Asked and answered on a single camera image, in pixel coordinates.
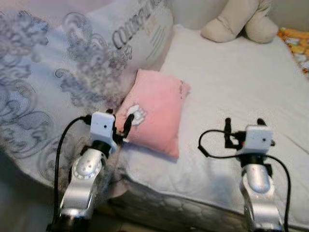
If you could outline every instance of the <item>small pink pillow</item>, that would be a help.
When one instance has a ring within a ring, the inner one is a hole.
[[[183,102],[190,86],[172,75],[139,70],[136,81],[116,114],[116,127],[123,130],[134,114],[129,142],[179,157],[178,129]]]

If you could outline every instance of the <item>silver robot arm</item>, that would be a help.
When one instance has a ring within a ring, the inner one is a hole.
[[[203,136],[209,132],[221,132],[225,135],[225,148],[236,149],[234,156],[211,155],[201,144]],[[232,133],[231,119],[225,120],[223,130],[207,130],[201,134],[198,141],[198,149],[206,156],[214,159],[237,158],[242,167],[242,179],[240,191],[244,198],[244,215],[248,229],[251,232],[282,232],[282,220],[275,204],[275,186],[272,180],[270,164],[265,164],[266,157],[279,162],[286,171],[288,178],[287,207],[285,211],[285,232],[287,232],[287,215],[290,198],[290,177],[286,166],[277,158],[267,155],[271,146],[275,145],[272,140],[272,130],[262,119],[258,119],[257,126],[247,126],[246,131]]]
[[[245,206],[244,214],[251,232],[281,232],[282,220],[275,204],[275,186],[271,166],[264,164],[265,155],[274,145],[273,133],[265,123],[247,126],[242,148],[236,152],[242,166],[240,191]]]
[[[250,231],[282,231],[282,221],[274,201],[275,186],[264,165],[248,164],[242,169],[240,191]]]
[[[118,133],[115,116],[96,112],[91,117],[92,145],[73,164],[71,180],[60,204],[60,216],[48,232],[86,232],[89,228],[99,187],[99,177],[109,155],[116,151],[128,135],[134,116],[125,122],[124,132]]]

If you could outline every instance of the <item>bed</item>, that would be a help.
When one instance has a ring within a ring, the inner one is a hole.
[[[0,146],[17,168],[43,185],[53,185],[56,147],[65,126],[79,115],[119,107],[137,69],[150,69],[164,57],[173,24],[170,3],[93,0],[86,6],[68,0],[53,2],[50,9],[36,7],[36,0],[5,4],[0,20],[6,34],[1,36],[10,46],[0,59],[0,70],[5,71],[0,76]],[[209,18],[220,12],[220,7],[213,9]],[[113,43],[113,34],[120,35],[137,15],[145,18],[142,29],[115,49],[121,40]],[[16,31],[20,35],[13,40],[10,35]],[[13,62],[7,65],[5,58]],[[180,125],[180,158],[129,144],[120,156],[112,156],[106,173],[111,176],[117,164],[115,177],[109,195],[102,194],[113,198],[110,203],[118,215],[167,231],[246,231],[239,163],[206,159],[197,150],[197,139],[204,130],[222,129],[228,116],[234,130],[263,117],[277,142],[270,153],[291,172],[291,228],[309,230],[309,80],[284,43],[276,38],[256,44],[239,37],[218,44],[201,38],[199,31],[175,26],[161,71],[192,87]],[[88,132],[88,127],[77,126],[64,142],[62,190]],[[229,154],[222,137],[211,135],[204,145],[215,154]],[[272,164],[283,215],[286,179],[280,166]]]
[[[257,44],[238,37],[213,43],[178,25],[161,72],[192,87],[179,130],[180,158],[124,145],[117,171],[127,192],[111,201],[116,212],[168,231],[246,231],[239,162],[205,158],[197,140],[205,130],[223,129],[226,117],[232,118],[233,130],[262,117],[277,143],[269,154],[281,159],[292,177],[290,228],[309,230],[309,80],[284,42],[277,37]],[[209,135],[204,146],[213,154],[232,154],[220,135]],[[283,217],[286,176],[268,162]]]

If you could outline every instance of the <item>beige plush toy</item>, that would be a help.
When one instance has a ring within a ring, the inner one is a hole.
[[[236,38],[245,27],[248,37],[257,43],[269,43],[278,33],[278,26],[267,16],[272,0],[229,0],[221,14],[201,31],[215,42]]]

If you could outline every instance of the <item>mattress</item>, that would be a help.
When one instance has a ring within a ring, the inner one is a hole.
[[[269,151],[287,166],[292,179],[291,226],[309,229],[309,80],[280,38],[258,44],[238,37],[214,43],[198,31],[175,26],[171,48],[161,69],[192,87],[179,129],[180,158],[173,160],[147,148],[125,144],[118,171],[131,183],[153,192],[243,213],[239,190],[240,163],[205,158],[197,149],[200,134],[223,129],[232,118],[234,131],[256,124],[261,117],[274,131],[277,145]],[[214,155],[231,155],[222,135],[212,134],[203,145]],[[275,200],[283,218],[287,181],[280,165],[273,167]]]
[[[122,218],[169,232],[247,232],[242,214],[184,197],[158,193],[125,180],[128,191],[109,201]],[[289,232],[304,231],[291,228]]]

